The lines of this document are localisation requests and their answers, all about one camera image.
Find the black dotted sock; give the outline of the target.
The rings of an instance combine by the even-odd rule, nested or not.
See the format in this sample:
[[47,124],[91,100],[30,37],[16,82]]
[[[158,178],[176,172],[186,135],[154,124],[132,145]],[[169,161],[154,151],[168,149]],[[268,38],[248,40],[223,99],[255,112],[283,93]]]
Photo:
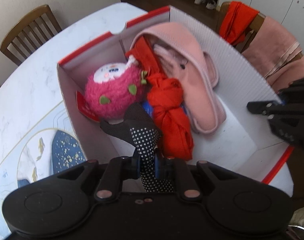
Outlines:
[[118,124],[110,124],[101,119],[100,128],[106,134],[134,146],[131,167],[141,179],[145,191],[151,193],[173,191],[170,180],[157,178],[155,174],[155,150],[162,132],[139,103],[131,104],[125,111],[123,121]]

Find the blue tissue pack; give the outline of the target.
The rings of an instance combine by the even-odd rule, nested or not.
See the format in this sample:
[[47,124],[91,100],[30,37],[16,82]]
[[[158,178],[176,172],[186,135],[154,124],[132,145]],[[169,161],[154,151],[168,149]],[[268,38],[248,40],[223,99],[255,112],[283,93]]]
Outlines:
[[141,103],[141,106],[144,108],[146,113],[152,118],[153,117],[153,107],[149,104],[147,100]]

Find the red knotted cloth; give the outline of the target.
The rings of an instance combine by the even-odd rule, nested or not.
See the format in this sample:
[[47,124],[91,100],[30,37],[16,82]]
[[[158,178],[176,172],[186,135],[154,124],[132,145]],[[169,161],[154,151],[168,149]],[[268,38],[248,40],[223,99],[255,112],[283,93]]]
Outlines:
[[146,79],[150,90],[147,101],[153,107],[153,122],[162,132],[158,147],[163,156],[191,160],[194,142],[189,119],[182,108],[181,83],[176,78],[167,77],[150,42],[144,36],[134,42],[126,55],[133,55],[142,70],[148,72]]

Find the red white shoe box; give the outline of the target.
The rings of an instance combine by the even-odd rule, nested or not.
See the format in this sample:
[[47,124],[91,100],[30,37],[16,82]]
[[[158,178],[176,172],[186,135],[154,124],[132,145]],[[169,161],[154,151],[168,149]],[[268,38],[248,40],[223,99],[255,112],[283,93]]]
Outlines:
[[61,94],[87,159],[107,163],[135,147],[126,128],[144,114],[161,130],[161,158],[206,160],[292,195],[293,148],[272,134],[251,101],[279,102],[229,43],[174,7],[123,21],[58,62]]

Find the pink plush round toy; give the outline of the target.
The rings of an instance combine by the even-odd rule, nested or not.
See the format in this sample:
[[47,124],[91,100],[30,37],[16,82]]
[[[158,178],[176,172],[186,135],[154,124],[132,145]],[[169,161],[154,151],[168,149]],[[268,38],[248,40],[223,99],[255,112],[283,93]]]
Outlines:
[[144,99],[147,73],[133,55],[127,63],[103,65],[88,77],[84,93],[76,93],[78,111],[93,121],[121,119]]

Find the pink fleece garment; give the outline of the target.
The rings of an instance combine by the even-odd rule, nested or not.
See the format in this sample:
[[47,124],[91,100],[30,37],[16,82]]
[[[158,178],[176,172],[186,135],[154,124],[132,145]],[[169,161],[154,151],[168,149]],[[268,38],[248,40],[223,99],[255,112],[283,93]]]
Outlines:
[[140,38],[149,42],[167,77],[181,83],[193,131],[214,133],[226,120],[225,110],[213,91],[219,73],[195,36],[184,25],[167,22],[142,30],[133,42]]

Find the pink towel on chair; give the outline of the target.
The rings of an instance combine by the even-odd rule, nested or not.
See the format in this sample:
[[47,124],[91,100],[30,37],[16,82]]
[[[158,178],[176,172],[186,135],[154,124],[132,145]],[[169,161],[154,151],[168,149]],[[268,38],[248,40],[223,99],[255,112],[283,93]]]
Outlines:
[[267,16],[242,55],[275,92],[304,78],[304,55],[300,43],[279,22]]

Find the wooden chair near right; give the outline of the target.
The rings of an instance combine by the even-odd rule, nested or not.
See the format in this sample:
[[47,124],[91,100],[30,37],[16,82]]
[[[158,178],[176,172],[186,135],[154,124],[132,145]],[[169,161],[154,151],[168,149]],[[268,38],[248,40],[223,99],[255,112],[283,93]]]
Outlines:
[[299,42],[285,27],[242,2],[224,2],[219,24],[219,35],[232,46],[241,44],[253,32],[254,37],[242,52],[252,65],[281,67],[303,57]]

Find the red cloth on chair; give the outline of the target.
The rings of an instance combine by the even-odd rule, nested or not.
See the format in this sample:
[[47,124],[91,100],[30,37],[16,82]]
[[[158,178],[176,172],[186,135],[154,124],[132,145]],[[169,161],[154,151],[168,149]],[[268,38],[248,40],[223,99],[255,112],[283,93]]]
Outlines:
[[230,2],[220,26],[219,35],[232,46],[236,46],[245,40],[246,29],[258,14],[258,10],[242,2]]

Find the brown wooden chair far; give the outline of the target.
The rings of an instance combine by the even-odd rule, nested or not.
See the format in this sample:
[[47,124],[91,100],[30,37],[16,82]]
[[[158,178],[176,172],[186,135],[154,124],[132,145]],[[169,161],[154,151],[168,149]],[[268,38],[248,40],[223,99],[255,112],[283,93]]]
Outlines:
[[49,5],[41,5],[21,18],[0,44],[0,52],[19,66],[63,29]]

